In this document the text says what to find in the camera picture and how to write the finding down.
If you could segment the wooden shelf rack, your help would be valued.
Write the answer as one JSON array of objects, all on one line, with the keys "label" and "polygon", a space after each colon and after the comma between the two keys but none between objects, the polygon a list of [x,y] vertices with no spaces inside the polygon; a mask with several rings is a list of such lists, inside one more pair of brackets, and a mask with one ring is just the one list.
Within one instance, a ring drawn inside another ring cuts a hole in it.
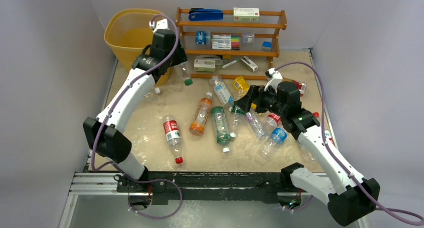
[{"label": "wooden shelf rack", "polygon": [[201,27],[227,27],[227,28],[260,28],[260,29],[274,29],[273,34],[264,34],[264,33],[255,33],[256,38],[266,38],[272,39],[271,42],[271,50],[270,51],[253,51],[253,50],[242,50],[238,49],[189,49],[185,48],[185,51],[188,55],[222,55],[222,56],[260,56],[266,57],[268,67],[272,67],[274,64],[274,58],[278,58],[280,56],[280,43],[279,36],[280,31],[285,30],[288,25],[287,15],[285,10],[281,11],[260,11],[261,16],[276,16],[278,17],[278,21],[276,23],[258,23],[258,22],[230,22],[230,21],[218,21],[218,20],[210,20],[210,21],[185,21],[182,18],[182,14],[192,14],[193,11],[191,9],[183,9],[178,7],[176,12],[176,24],[179,28],[179,35],[182,44],[185,46],[186,36],[195,36],[195,32],[188,32],[184,30],[185,26],[201,26]]}]

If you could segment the grey stapler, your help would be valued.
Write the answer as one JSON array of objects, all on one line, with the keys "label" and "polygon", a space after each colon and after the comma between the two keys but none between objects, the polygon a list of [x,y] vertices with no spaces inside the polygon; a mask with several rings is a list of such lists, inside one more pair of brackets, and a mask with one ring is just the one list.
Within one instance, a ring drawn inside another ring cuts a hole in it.
[{"label": "grey stapler", "polygon": [[205,62],[205,60],[214,60],[214,63],[216,65],[223,65],[224,64],[222,55],[212,55],[212,54],[198,55],[198,56],[195,56],[195,58],[194,58],[195,63]]}]

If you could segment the dark green label bottle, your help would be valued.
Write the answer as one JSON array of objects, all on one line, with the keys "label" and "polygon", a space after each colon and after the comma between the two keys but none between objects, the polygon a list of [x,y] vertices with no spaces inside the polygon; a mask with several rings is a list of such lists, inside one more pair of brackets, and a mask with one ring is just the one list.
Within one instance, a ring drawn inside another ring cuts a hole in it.
[{"label": "dark green label bottle", "polygon": [[243,109],[241,109],[236,103],[230,107],[230,122],[229,122],[229,130],[231,140],[235,140],[238,136],[239,126],[243,121],[246,113]]}]

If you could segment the colour marker pen set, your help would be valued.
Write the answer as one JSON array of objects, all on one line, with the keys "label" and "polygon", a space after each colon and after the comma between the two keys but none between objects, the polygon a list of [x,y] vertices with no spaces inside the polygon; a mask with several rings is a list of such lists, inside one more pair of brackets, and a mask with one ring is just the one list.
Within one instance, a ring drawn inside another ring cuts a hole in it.
[{"label": "colour marker pen set", "polygon": [[212,35],[211,47],[217,50],[240,50],[241,39],[239,35]]}]

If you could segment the green white marker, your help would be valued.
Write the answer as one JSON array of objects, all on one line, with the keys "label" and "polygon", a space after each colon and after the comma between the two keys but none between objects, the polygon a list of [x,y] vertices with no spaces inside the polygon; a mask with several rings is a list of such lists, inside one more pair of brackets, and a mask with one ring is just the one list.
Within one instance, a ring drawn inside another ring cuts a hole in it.
[{"label": "green white marker", "polygon": [[224,65],[222,65],[222,69],[225,69],[225,68],[227,68],[227,67],[229,67],[229,66],[231,66],[231,65],[234,65],[234,64],[236,64],[237,62],[239,62],[239,61],[241,61],[241,58],[238,58],[238,59],[235,59],[235,60],[233,60],[233,61],[231,61],[231,62],[229,62],[229,63],[227,63],[227,64],[224,64]]}]

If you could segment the red white label bottle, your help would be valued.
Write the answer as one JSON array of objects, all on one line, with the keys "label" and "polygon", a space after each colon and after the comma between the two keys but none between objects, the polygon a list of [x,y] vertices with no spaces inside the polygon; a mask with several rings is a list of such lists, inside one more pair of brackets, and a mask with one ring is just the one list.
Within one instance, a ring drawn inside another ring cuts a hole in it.
[{"label": "red white label bottle", "polygon": [[265,118],[265,123],[271,127],[278,127],[280,122],[281,122],[281,117],[272,112],[270,112]]}]

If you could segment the orange juice bottle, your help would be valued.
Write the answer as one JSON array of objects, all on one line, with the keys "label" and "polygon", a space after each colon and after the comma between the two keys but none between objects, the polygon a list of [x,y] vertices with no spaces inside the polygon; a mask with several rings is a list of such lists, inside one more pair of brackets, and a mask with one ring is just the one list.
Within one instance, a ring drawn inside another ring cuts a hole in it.
[{"label": "orange juice bottle", "polygon": [[193,122],[190,125],[190,132],[196,136],[202,136],[205,131],[205,127],[209,118],[210,110],[213,106],[212,101],[213,94],[207,92],[205,97],[201,99],[196,114],[194,116]]}]

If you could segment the white staples box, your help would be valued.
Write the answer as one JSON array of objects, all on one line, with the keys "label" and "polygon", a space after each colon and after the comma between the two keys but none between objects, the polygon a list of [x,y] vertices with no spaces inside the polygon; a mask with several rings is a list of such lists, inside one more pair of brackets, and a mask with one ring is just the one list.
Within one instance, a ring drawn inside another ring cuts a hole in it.
[{"label": "white staples box", "polygon": [[207,59],[195,59],[194,70],[197,72],[214,72],[216,70],[216,62]]}]

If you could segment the green-cap clear bottle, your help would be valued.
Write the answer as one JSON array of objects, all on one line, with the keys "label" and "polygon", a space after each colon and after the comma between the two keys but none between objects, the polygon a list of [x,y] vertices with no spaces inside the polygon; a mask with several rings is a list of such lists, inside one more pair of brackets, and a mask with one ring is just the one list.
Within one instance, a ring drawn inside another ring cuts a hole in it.
[{"label": "green-cap clear bottle", "polygon": [[183,62],[176,67],[178,75],[183,79],[183,82],[186,86],[193,84],[192,73],[190,70],[189,62]]}]

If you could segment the brown tea red bottle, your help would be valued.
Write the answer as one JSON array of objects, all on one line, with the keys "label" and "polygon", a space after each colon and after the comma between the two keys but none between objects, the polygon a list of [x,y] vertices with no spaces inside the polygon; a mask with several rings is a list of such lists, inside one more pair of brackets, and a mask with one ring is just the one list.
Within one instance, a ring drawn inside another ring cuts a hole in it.
[{"label": "brown tea red bottle", "polygon": [[305,82],[301,82],[301,81],[297,81],[297,80],[293,80],[293,79],[288,79],[288,81],[293,82],[296,84],[297,88],[300,91],[300,95],[303,96],[306,92],[306,88],[307,88],[307,83]]}]

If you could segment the blue label clear bottle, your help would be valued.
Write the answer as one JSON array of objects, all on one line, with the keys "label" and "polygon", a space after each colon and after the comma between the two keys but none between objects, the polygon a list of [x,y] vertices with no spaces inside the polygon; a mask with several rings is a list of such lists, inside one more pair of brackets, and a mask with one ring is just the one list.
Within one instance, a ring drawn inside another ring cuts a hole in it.
[{"label": "blue label clear bottle", "polygon": [[260,154],[270,157],[287,139],[288,134],[282,128],[275,128],[266,141],[260,146]]}]

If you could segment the blue stapler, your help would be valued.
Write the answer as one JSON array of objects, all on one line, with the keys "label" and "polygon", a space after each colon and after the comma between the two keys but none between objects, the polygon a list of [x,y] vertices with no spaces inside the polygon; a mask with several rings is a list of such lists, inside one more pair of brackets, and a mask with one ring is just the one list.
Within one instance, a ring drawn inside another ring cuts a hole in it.
[{"label": "blue stapler", "polygon": [[222,20],[223,18],[223,10],[206,8],[191,8],[188,16],[188,19],[193,22]]}]

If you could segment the yellow label bottle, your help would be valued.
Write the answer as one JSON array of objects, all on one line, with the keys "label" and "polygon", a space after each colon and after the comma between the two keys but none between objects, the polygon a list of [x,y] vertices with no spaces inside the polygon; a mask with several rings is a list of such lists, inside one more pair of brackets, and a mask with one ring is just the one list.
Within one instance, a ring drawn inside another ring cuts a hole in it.
[{"label": "yellow label bottle", "polygon": [[237,98],[242,98],[244,95],[246,95],[250,88],[250,84],[243,76],[235,78],[232,85],[237,92]]}]

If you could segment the red label red-cap bottle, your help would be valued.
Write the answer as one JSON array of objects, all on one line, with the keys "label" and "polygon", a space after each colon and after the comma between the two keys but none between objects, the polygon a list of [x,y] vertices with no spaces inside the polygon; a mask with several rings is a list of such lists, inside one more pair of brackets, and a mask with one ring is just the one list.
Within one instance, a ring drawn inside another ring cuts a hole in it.
[{"label": "red label red-cap bottle", "polygon": [[182,164],[184,162],[182,155],[182,137],[175,116],[165,116],[163,118],[163,128],[166,141],[174,155],[176,164]]}]

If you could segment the white blue Suntory bottle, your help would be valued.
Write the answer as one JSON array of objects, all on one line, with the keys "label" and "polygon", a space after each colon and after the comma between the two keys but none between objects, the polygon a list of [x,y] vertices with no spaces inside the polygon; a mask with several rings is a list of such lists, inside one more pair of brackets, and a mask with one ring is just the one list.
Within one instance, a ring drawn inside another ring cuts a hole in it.
[{"label": "white blue Suntory bottle", "polygon": [[209,80],[221,104],[228,108],[233,105],[234,98],[220,75],[213,75]]}]

